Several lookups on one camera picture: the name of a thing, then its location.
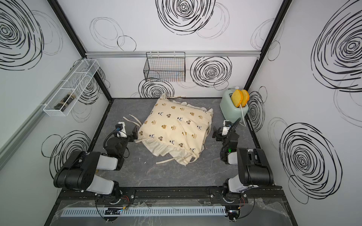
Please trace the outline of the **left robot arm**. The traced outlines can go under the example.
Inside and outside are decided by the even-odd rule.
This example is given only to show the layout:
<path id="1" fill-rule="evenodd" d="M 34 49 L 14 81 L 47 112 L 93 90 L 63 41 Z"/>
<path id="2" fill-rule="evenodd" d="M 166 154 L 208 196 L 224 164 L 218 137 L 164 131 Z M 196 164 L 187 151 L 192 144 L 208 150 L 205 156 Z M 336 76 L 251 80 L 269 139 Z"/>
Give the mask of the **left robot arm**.
<path id="1" fill-rule="evenodd" d="M 118 204 L 124 196 L 119 183 L 96 175 L 97 170 L 119 171 L 130 155 L 129 142 L 138 139 L 138 126 L 127 134 L 125 124 L 119 122 L 103 142 L 105 153 L 75 151 L 56 173 L 53 184 L 57 188 L 92 192 Z"/>

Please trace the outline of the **cream animal print pillow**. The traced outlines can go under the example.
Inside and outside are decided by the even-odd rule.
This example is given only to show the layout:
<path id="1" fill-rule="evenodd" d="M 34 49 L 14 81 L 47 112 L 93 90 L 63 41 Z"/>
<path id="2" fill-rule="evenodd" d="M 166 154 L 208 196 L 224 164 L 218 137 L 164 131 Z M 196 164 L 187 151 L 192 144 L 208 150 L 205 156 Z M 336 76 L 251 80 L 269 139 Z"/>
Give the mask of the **cream animal print pillow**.
<path id="1" fill-rule="evenodd" d="M 154 156 L 169 154 L 169 162 L 186 166 L 204 150 L 213 114 L 212 108 L 192 106 L 162 95 L 144 122 L 134 117 L 131 123 L 138 129 L 137 143 L 142 143 Z"/>

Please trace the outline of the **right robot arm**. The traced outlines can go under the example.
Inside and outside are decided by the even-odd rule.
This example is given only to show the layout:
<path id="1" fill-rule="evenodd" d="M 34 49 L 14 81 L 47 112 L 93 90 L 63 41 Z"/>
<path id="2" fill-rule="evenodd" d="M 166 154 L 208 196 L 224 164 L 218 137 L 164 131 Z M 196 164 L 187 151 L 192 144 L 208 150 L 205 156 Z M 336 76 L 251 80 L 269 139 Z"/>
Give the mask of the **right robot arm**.
<path id="1" fill-rule="evenodd" d="M 226 202 L 234 202 L 250 189 L 273 185 L 273 173 L 263 149 L 238 147 L 239 135 L 230 127 L 213 128 L 212 137 L 222 143 L 221 161 L 238 167 L 237 175 L 223 183 Z"/>

